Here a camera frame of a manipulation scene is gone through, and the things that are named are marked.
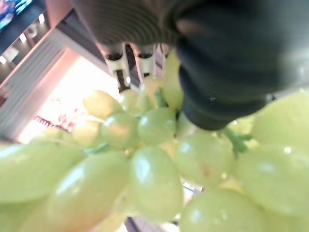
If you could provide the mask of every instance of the green grape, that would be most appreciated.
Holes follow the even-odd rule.
[[[0,203],[46,196],[68,169],[85,157],[80,150],[59,142],[13,145],[0,150]]]
[[[126,216],[117,212],[112,212],[91,232],[116,232],[123,225]]]
[[[180,140],[175,162],[188,181],[213,186],[230,173],[234,155],[223,139],[207,133],[196,133]]]
[[[262,146],[239,157],[237,177],[265,209],[309,215],[309,156],[283,146]]]
[[[80,230],[64,230],[53,224],[47,217],[46,202],[37,207],[23,222],[18,232],[84,232]]]
[[[85,148],[98,147],[105,142],[99,133],[101,124],[98,121],[88,120],[77,125],[71,133],[73,140]]]
[[[148,76],[147,78],[143,79],[143,82],[140,86],[140,94],[138,98],[145,98],[146,96],[149,98],[151,103],[151,108],[157,108],[157,100],[155,97],[155,92],[161,88],[163,85],[163,81],[161,79],[154,78],[152,76]]]
[[[180,110],[183,103],[183,90],[179,81],[180,62],[176,51],[172,50],[164,66],[163,96],[170,108]]]
[[[124,152],[91,156],[72,169],[47,203],[51,222],[67,229],[88,230],[113,209],[127,183]]]
[[[100,133],[111,147],[118,149],[135,147],[139,143],[138,122],[127,113],[115,114],[102,124]]]
[[[121,104],[125,112],[135,115],[139,112],[137,108],[138,96],[138,92],[131,89],[126,89],[125,91],[121,92],[118,98],[118,102]]]
[[[121,105],[111,95],[99,90],[84,98],[83,103],[89,114],[102,120],[123,111]]]
[[[181,232],[266,232],[262,212],[244,196],[229,190],[207,190],[188,203]]]
[[[236,191],[238,193],[241,193],[241,194],[245,195],[245,191],[241,187],[239,181],[236,178],[232,177],[232,176],[230,176],[219,187],[222,188],[222,189],[233,190],[233,191]]]
[[[146,112],[154,109],[154,106],[152,105],[148,95],[144,92],[139,93],[136,104],[139,115],[144,115]]]
[[[177,121],[177,130],[176,130],[176,138],[182,139],[183,137],[194,134],[197,132],[214,134],[212,131],[203,130],[202,128],[197,127],[192,122],[188,120],[186,115],[181,112]]]
[[[159,145],[171,140],[176,131],[175,112],[169,108],[148,111],[138,125],[140,139],[147,145]]]
[[[269,232],[308,232],[309,217],[289,217],[264,212]]]
[[[136,209],[155,222],[172,220],[183,204],[183,187],[173,161],[149,146],[131,158],[129,192]]]
[[[262,144],[309,149],[309,91],[274,101],[256,114],[252,135]]]
[[[62,140],[63,142],[68,142],[72,145],[75,145],[76,142],[73,140],[72,135],[62,129],[51,127],[47,128],[43,133],[35,136],[31,139],[31,143],[33,142],[44,142],[44,141],[58,141]]]
[[[118,199],[118,202],[115,204],[114,211],[127,215],[128,217],[133,217],[138,214],[137,209],[129,195],[128,189],[126,189],[122,196]]]
[[[43,200],[20,204],[0,204],[0,231],[19,232],[24,221],[42,203]]]
[[[159,145],[159,147],[164,150],[172,160],[176,159],[176,152],[178,148],[178,140],[172,139],[170,141],[164,142]]]
[[[227,126],[238,134],[250,134],[253,126],[255,115],[238,118],[232,121]]]

